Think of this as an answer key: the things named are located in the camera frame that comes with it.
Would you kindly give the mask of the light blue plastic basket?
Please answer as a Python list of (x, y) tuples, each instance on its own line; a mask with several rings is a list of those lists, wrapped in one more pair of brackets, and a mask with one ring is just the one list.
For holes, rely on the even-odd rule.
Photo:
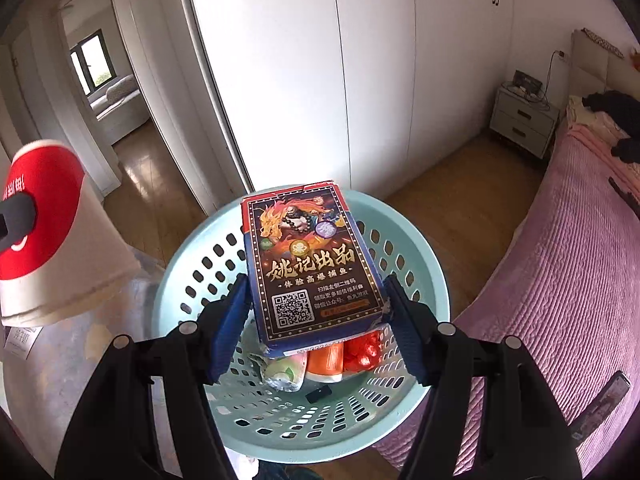
[[(440, 322), (449, 321), (446, 280), (421, 232), (370, 195), (352, 190), (343, 195), (381, 274), (396, 274), (412, 300), (429, 307)], [(245, 270), (241, 207), (233, 202), (193, 231), (170, 260), (154, 301), (153, 336), (195, 320)], [(381, 364), (331, 385), (317, 402), (307, 398), (317, 388), (312, 382), (294, 393), (262, 382), (248, 357), (255, 339), (255, 323), (248, 320), (228, 372), (205, 393), (224, 445), (258, 460), (321, 463), (357, 453), (416, 414), (427, 394), (407, 372), (389, 330)]]

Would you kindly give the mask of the white wardrobe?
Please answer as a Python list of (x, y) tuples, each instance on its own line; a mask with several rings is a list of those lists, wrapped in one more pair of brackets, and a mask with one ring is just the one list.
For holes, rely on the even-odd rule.
[(475, 136), (512, 0), (189, 0), (250, 186), (384, 197)]

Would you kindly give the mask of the beige bed headboard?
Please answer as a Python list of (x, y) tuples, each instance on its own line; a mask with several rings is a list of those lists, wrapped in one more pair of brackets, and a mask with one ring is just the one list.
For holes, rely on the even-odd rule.
[(589, 96), (616, 90), (639, 99), (640, 74), (628, 58), (614, 53), (589, 39), (585, 32), (575, 29), (570, 51), (568, 94)]

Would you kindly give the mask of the orange wrapper in basket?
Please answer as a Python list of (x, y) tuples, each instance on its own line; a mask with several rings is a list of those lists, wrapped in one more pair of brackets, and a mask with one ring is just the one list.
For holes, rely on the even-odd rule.
[(320, 384), (335, 384), (343, 379), (344, 344), (337, 342), (307, 353), (305, 378)]

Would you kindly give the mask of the smartphone on bed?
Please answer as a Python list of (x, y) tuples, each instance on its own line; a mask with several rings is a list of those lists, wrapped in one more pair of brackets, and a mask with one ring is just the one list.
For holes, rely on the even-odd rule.
[(616, 370), (587, 407), (570, 423), (575, 446), (587, 440), (612, 414), (630, 389), (630, 381)]

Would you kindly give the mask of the red foil wrapper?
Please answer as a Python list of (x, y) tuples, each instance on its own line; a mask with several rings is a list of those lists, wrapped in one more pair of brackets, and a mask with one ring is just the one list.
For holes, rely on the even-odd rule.
[(380, 330), (344, 342), (343, 370), (360, 373), (380, 364), (383, 334)]

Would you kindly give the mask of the white nightstand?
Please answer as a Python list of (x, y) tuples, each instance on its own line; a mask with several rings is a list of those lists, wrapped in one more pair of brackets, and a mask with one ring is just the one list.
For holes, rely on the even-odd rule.
[(530, 154), (543, 159), (556, 126), (560, 111), (546, 102), (532, 102), (506, 88), (496, 93), (489, 128)]

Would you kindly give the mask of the digital clock on nightstand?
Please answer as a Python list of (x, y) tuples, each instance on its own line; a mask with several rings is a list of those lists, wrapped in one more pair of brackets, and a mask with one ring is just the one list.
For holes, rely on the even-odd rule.
[(514, 70), (512, 84), (531, 96), (538, 96), (542, 82), (521, 70)]

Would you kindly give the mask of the black clothing on bed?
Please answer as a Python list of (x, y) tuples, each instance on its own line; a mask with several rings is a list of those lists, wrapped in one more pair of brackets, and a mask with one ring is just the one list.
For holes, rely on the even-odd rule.
[(639, 159), (639, 102), (629, 94), (616, 90), (593, 93), (582, 98), (582, 105), (593, 113), (605, 112), (627, 137), (611, 148), (611, 155), (625, 164), (638, 164)]

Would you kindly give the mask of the red and white paper cup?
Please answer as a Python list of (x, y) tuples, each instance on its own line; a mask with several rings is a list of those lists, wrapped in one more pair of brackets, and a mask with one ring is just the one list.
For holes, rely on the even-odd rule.
[(74, 151), (40, 140), (14, 156), (2, 198), (26, 195), (35, 222), (1, 245), (1, 322), (37, 327), (99, 307), (140, 263), (96, 197)]

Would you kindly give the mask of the window in far room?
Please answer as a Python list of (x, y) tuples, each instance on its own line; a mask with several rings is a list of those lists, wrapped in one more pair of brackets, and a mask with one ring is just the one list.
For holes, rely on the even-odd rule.
[(90, 96), (116, 77), (116, 70), (101, 29), (70, 49), (70, 60), (85, 96)]

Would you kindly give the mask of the playing card box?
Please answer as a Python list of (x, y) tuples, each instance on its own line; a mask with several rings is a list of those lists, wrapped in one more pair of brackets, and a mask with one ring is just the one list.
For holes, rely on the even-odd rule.
[(260, 348), (270, 358), (382, 327), (390, 300), (340, 187), (332, 181), (241, 202)]

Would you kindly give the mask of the white green snack packet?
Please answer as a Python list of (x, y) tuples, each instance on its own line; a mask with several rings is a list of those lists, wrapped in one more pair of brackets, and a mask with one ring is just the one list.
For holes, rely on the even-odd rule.
[(277, 359), (257, 353), (250, 353), (248, 357), (257, 366), (260, 379), (268, 387), (287, 393), (296, 393), (302, 388), (308, 363), (306, 352)]

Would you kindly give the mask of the bed in far room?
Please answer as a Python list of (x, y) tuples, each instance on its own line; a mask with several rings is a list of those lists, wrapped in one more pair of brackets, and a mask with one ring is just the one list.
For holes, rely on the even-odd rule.
[(89, 99), (89, 103), (102, 139), (108, 145), (122, 140), (151, 118), (134, 74), (108, 82)]

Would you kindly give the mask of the pink bed cover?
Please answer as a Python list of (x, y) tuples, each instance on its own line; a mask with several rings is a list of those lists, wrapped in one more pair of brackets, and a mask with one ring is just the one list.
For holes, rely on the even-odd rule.
[(454, 321), (477, 339), (519, 336), (567, 420), (616, 372), (625, 375), (623, 400), (578, 445), (585, 474), (639, 403), (639, 220), (616, 192), (637, 194), (639, 169), (612, 157), (619, 136), (581, 124), (559, 133), (506, 255)]

